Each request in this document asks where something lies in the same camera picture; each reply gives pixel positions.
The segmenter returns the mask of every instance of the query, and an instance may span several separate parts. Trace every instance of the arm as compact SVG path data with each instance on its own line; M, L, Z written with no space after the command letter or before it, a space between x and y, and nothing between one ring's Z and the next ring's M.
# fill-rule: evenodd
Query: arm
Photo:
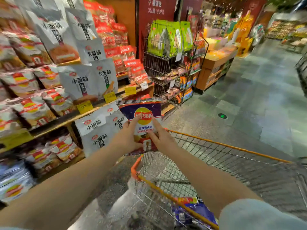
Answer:
M133 141L139 116L126 122L107 147L52 176L0 212L0 227L66 230L116 161L142 147Z
M154 133L149 132L152 141L160 152L176 163L216 217L220 216L224 207L238 199L262 200L236 178L213 166L208 166L179 147L175 139L156 119L153 118L152 121L159 134L158 138Z

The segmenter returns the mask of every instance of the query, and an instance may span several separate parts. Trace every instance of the metal wire basket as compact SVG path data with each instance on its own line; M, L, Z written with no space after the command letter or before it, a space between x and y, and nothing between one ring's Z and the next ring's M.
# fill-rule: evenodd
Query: metal wire basket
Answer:
M270 205L307 220L304 167L211 140L175 131L170 133L180 147L208 165L236 177ZM173 229L174 224L188 227L171 212L171 208L178 205L194 218L193 223L196 225L218 229L216 224L186 208L174 198L197 196L197 192L170 158L160 152L147 152L137 159L131 173L136 179L134 194L145 206L132 220L144 218L148 223L146 229Z

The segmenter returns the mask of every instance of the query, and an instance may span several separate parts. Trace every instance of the label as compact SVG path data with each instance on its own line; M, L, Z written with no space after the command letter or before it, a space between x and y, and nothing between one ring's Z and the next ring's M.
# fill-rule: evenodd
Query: label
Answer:
M145 89L147 89L147 88L148 88L148 84L147 84L146 81L144 81L144 82L141 84L141 89L142 89L142 90L145 90Z
M179 51L179 52L177 53L175 62L180 61L180 60L181 60L181 56L182 56L182 51Z
M172 88L175 86L175 79L171 81L170 85L169 85L169 88Z
M0 139L0 143L5 145L5 148L1 149L1 151L10 150L14 147L29 142L32 139L34 139L33 136L29 133L29 131L26 128L20 129L15 133L8 135L6 137L2 137Z
M106 103L113 102L117 99L114 92L107 93L103 97L106 100Z
M87 101L77 105L77 108L78 108L80 114L84 114L84 113L94 109L93 105L90 102L90 100L87 100Z
M126 87L125 93L128 95L136 94L136 87L135 86Z

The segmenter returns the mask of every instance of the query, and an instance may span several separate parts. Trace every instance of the green floor marker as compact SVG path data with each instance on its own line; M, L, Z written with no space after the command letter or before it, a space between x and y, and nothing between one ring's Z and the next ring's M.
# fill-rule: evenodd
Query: green floor marker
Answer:
M227 115L219 113L218 116L222 119L227 119Z

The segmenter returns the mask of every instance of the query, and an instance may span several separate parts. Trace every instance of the store aisle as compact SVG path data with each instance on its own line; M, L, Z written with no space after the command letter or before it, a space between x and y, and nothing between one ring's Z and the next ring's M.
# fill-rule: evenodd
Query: store aisle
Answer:
M225 77L164 126L278 158L307 156L307 98L294 69L301 56L279 44L266 40L247 58L236 57Z

